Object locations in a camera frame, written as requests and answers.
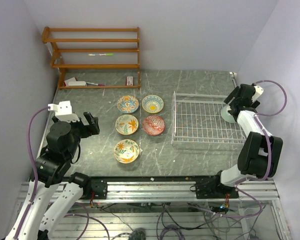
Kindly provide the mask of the red white flat box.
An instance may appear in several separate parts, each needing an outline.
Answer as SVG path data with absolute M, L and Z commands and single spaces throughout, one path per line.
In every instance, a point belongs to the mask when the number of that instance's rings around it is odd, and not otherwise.
M 76 82 L 77 81 L 77 79 L 75 78 L 75 77 L 71 77 L 71 78 L 69 78 L 69 79 L 66 79 L 64 82 L 63 82 L 63 85 L 65 86 L 65 87 L 69 87 L 69 86 L 71 86 L 72 84 L 73 84 L 73 82 Z

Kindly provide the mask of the green fern orange flower bowl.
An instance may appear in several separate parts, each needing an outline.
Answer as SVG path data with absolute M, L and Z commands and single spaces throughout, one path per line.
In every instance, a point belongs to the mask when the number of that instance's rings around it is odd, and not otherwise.
M 141 149 L 134 140 L 123 139 L 115 145 L 113 152 L 119 163 L 130 164 L 138 158 Z

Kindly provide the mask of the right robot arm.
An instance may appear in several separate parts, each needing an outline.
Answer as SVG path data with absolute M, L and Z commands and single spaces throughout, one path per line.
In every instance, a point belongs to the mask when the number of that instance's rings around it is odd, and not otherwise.
M 228 123 L 237 123 L 246 139 L 234 166 L 216 175 L 204 176 L 190 187 L 197 199 L 236 199 L 239 184 L 265 181 L 275 175 L 283 140 L 270 133 L 259 119 L 258 98 L 263 93 L 264 89 L 257 83 L 241 84 L 224 100 L 222 118 Z

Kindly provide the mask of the yellow sun pattern bowl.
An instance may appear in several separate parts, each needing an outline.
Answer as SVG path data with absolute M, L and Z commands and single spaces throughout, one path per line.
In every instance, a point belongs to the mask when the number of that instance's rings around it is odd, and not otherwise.
M 158 95 L 147 95 L 141 102 L 142 108 L 150 114 L 159 113 L 164 108 L 164 101 Z

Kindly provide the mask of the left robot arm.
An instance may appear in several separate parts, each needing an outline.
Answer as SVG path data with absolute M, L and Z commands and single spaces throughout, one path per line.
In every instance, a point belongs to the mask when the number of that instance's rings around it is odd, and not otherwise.
M 98 118 L 84 112 L 88 124 L 76 114 L 63 120 L 55 115 L 46 136 L 47 144 L 37 159 L 32 160 L 28 192 L 20 213 L 5 237 L 7 240 L 48 240 L 62 218 L 79 199 L 95 196 L 92 178 L 80 172 L 73 173 L 61 195 L 54 203 L 51 198 L 65 174 L 75 163 L 75 154 L 81 152 L 81 139 L 100 133 Z

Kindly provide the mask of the light teal ribbed bowl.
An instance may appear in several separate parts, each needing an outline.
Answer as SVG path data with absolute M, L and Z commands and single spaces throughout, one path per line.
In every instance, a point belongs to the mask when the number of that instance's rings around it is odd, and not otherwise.
M 234 117 L 230 114 L 231 108 L 229 105 L 225 105 L 221 110 L 220 110 L 220 115 L 221 117 L 228 123 L 234 124 L 236 123 L 236 120 Z

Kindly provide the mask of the red geometric pattern bowl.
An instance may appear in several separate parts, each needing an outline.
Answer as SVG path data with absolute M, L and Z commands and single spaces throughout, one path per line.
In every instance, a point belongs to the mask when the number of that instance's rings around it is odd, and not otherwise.
M 143 130 L 150 136 L 158 136 L 165 130 L 164 120 L 157 115 L 150 115 L 142 122 Z

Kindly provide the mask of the green white marker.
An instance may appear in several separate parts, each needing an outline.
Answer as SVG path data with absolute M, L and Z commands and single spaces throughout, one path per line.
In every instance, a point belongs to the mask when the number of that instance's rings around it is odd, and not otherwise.
M 113 56 L 113 53 L 89 53 L 88 56 L 95 57 L 95 56 Z

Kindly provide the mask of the blue orange floral bowl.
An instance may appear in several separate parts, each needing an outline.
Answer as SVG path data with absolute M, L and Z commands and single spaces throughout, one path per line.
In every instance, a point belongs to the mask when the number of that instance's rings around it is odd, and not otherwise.
M 116 106 L 120 112 L 131 114 L 139 108 L 139 101 L 132 95 L 125 95 L 117 101 Z

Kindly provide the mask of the red white small box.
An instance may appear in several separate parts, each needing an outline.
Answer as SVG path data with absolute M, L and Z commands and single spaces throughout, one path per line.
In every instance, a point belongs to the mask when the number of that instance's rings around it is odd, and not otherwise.
M 134 77 L 133 76 L 127 76 L 125 79 L 125 85 L 126 86 L 133 86 L 134 85 Z

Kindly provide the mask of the orange flower green leaf bowl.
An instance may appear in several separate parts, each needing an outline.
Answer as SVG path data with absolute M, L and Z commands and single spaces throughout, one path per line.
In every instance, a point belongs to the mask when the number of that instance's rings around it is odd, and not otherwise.
M 121 115 L 115 121 L 115 130 L 121 135 L 132 135 L 138 128 L 139 121 L 131 114 Z

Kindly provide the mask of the white plastic case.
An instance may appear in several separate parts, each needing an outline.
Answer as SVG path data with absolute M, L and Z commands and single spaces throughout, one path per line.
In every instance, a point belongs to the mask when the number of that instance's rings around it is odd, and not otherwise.
M 87 83 L 85 81 L 76 81 L 70 87 L 86 87 Z

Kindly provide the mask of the aluminium mounting rail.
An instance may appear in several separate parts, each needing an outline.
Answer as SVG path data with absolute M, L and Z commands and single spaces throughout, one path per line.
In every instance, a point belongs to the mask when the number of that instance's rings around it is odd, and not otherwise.
M 145 202 L 221 202 L 225 195 L 205 196 L 199 198 L 190 190 L 193 182 L 109 182 L 107 192 L 100 198 L 96 194 L 93 198 L 97 203 L 145 203 Z M 238 185 L 238 197 L 231 197 L 231 201 L 251 201 L 253 196 L 258 201 L 279 200 L 280 195 L 272 180 L 245 181 Z

